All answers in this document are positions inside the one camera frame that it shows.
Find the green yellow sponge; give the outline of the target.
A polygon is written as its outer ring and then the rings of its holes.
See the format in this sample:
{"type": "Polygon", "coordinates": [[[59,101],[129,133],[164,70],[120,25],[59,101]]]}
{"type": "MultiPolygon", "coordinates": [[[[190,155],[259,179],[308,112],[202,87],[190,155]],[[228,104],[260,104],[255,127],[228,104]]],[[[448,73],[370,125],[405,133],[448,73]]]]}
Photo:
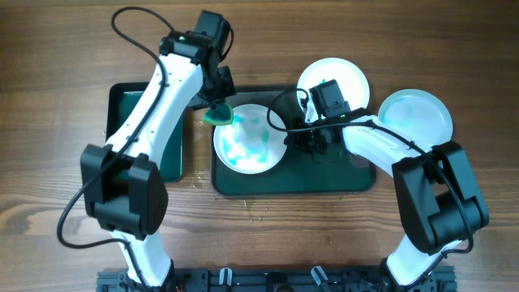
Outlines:
{"type": "Polygon", "coordinates": [[[212,126],[226,126],[233,123],[234,110],[227,103],[212,105],[202,118],[202,122],[212,126]]]}

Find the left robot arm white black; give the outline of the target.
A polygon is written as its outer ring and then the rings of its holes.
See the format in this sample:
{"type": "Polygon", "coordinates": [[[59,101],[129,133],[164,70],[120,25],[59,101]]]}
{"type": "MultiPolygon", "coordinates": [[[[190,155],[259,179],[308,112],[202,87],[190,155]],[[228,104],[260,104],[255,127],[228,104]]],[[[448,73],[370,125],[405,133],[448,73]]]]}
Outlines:
{"type": "Polygon", "coordinates": [[[174,264],[159,227],[168,204],[160,164],[170,136],[188,107],[208,108],[204,122],[229,125],[225,98],[234,95],[230,75],[218,66],[230,51],[233,32],[172,32],[161,44],[152,80],[124,123],[80,158],[86,213],[110,232],[128,270],[119,285],[130,291],[174,288],[174,264]]]}

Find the white plate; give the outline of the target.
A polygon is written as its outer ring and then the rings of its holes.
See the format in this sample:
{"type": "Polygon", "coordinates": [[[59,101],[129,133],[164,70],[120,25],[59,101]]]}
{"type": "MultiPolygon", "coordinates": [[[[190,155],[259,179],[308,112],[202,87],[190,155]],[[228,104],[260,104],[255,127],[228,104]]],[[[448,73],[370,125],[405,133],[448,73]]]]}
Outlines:
{"type": "Polygon", "coordinates": [[[453,136],[447,107],[423,90],[403,89],[391,94],[382,103],[378,117],[385,125],[431,145],[448,142],[453,136]]]}
{"type": "MultiPolygon", "coordinates": [[[[337,81],[343,97],[350,104],[350,112],[367,108],[370,99],[367,78],[356,65],[342,58],[323,58],[313,62],[299,77],[297,88],[310,94],[311,88],[332,79],[337,81]]],[[[297,99],[304,113],[305,123],[311,124],[317,121],[319,116],[326,119],[317,114],[311,96],[307,98],[305,92],[297,91],[297,99]]]]}
{"type": "Polygon", "coordinates": [[[264,105],[234,107],[230,125],[217,126],[213,147],[229,169],[240,174],[260,174],[277,165],[285,155],[285,124],[264,105]]]}

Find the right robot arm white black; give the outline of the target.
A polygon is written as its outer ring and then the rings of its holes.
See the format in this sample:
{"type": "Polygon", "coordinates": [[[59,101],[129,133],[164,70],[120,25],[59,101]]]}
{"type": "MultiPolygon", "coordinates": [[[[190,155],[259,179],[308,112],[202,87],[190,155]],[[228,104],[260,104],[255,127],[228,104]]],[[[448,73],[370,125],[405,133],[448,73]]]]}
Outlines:
{"type": "Polygon", "coordinates": [[[301,122],[287,134],[290,145],[319,152],[342,142],[392,177],[405,236],[381,264],[380,286],[387,291],[425,284],[443,259],[470,253],[475,232],[489,223],[474,171],[456,142],[414,138],[365,109],[301,122]]]}

